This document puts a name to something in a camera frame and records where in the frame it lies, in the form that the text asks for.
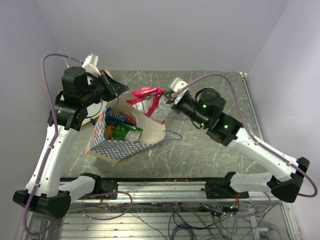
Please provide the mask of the red snack bag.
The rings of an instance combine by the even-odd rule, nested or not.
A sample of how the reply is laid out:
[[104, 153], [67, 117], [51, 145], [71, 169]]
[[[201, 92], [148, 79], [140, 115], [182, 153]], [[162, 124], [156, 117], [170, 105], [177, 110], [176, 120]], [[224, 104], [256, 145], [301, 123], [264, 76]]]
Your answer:
[[145, 86], [133, 91], [132, 95], [134, 99], [127, 100], [127, 103], [153, 121], [165, 124], [165, 119], [172, 111], [172, 102], [165, 97], [162, 88]]

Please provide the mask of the green snack bag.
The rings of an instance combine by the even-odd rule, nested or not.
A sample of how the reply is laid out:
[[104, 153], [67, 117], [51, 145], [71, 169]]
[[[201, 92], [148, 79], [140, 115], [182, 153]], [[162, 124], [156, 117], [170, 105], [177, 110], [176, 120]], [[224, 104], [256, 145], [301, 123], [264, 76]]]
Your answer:
[[143, 129], [117, 122], [116, 124], [106, 124], [104, 127], [104, 139], [107, 141], [126, 141], [137, 143], [143, 133]]

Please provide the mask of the checkered paper bag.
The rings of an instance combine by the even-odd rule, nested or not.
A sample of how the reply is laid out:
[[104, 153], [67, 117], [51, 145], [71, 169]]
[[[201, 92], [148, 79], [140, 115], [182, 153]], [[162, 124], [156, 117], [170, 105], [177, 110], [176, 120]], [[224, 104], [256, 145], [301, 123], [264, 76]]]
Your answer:
[[182, 135], [166, 128], [172, 103], [164, 93], [161, 88], [143, 87], [108, 102], [95, 124], [86, 154], [115, 166], [158, 143], [182, 140]]

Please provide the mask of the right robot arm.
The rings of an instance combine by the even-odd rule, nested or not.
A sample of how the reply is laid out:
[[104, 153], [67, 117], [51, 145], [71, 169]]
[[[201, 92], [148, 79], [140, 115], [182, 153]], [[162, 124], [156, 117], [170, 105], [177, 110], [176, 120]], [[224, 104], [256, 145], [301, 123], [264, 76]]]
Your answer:
[[165, 96], [176, 112], [199, 124], [216, 143], [238, 150], [267, 170], [252, 174], [227, 173], [220, 186], [224, 197], [265, 192], [283, 202], [296, 200], [310, 164], [306, 158], [287, 156], [246, 131], [240, 121], [223, 112], [226, 100], [213, 88], [204, 88], [195, 97], [187, 90], [177, 97], [172, 95], [173, 92], [169, 91]]

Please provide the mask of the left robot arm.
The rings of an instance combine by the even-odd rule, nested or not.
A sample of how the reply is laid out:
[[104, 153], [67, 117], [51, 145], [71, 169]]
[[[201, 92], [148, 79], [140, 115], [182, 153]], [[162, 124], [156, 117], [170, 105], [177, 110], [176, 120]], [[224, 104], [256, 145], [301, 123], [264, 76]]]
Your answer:
[[82, 173], [59, 185], [65, 154], [88, 116], [87, 108], [100, 101], [110, 102], [129, 90], [108, 74], [88, 72], [80, 66], [67, 68], [61, 82], [62, 92], [49, 113], [46, 141], [36, 169], [25, 189], [13, 195], [13, 201], [28, 211], [56, 219], [64, 217], [74, 201], [85, 195], [96, 199], [102, 193], [101, 177], [93, 173]]

